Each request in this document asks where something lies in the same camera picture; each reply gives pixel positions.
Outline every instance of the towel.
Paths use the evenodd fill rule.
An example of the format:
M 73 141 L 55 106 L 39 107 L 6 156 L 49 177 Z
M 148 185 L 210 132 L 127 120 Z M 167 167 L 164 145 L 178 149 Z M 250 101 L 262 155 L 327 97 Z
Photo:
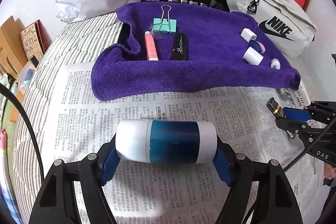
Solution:
M 155 41 L 159 61 L 146 60 L 144 33 L 154 18 L 161 18 L 164 4 L 172 7 L 169 15 L 177 20 L 177 31 L 188 37 L 188 61 L 170 61 L 172 33 Z M 299 87 L 297 70 L 247 14 L 163 2 L 127 4 L 116 12 L 118 19 L 129 25 L 129 36 L 123 39 L 120 34 L 118 43 L 105 49 L 93 66 L 92 91 L 102 101 L 153 92 L 196 92 L 217 86 Z M 242 59 L 248 49 L 240 36 L 244 28 L 256 33 L 257 41 L 266 48 L 259 66 Z M 270 68 L 273 58 L 279 59 L 281 70 Z

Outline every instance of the teal binder clip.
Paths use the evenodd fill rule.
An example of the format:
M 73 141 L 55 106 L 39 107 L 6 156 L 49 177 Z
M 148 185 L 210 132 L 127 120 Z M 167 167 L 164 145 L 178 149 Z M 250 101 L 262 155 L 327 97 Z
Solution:
M 164 6 L 168 6 L 168 19 L 163 18 L 165 11 L 163 9 Z M 162 16 L 161 18 L 154 18 L 153 21 L 153 31 L 155 32 L 171 32 L 175 33 L 176 32 L 176 19 L 170 19 L 169 18 L 169 12 L 171 10 L 171 6 L 164 4 L 161 6 L 162 10 Z

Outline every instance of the pink tube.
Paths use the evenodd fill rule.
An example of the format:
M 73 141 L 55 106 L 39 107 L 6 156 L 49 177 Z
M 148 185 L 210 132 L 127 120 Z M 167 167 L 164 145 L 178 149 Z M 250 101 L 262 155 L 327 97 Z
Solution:
M 147 50 L 147 60 L 158 61 L 158 54 L 155 48 L 154 38 L 150 32 L 145 32 L 145 45 Z

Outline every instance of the metal screw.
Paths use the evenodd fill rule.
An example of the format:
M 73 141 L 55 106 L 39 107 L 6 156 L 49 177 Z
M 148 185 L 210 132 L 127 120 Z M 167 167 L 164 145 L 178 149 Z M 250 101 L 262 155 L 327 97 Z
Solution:
M 271 160 L 271 164 L 273 166 L 278 166 L 279 165 L 279 162 L 277 160 Z
M 236 158 L 239 159 L 239 160 L 244 160 L 246 157 L 245 157 L 245 155 L 243 153 L 238 153 L 236 155 Z
M 60 159 L 54 161 L 55 166 L 59 166 L 59 165 L 61 165 L 61 163 L 62 163 L 62 160 L 60 160 Z
M 95 158 L 97 158 L 97 155 L 95 153 L 91 153 L 91 154 L 88 154 L 87 158 L 89 160 L 94 160 Z

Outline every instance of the striped mattress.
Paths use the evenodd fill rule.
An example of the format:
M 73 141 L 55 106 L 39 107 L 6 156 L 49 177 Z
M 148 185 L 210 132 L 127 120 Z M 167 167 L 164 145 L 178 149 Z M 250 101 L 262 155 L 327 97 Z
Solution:
M 48 138 L 45 122 L 59 68 L 62 65 L 95 61 L 104 49 L 117 42 L 121 26 L 116 13 L 67 24 L 49 47 L 22 103 L 32 123 L 40 151 L 43 139 Z M 41 182 L 31 138 L 21 116 L 14 137 L 13 174 L 17 204 L 23 222 L 28 223 Z

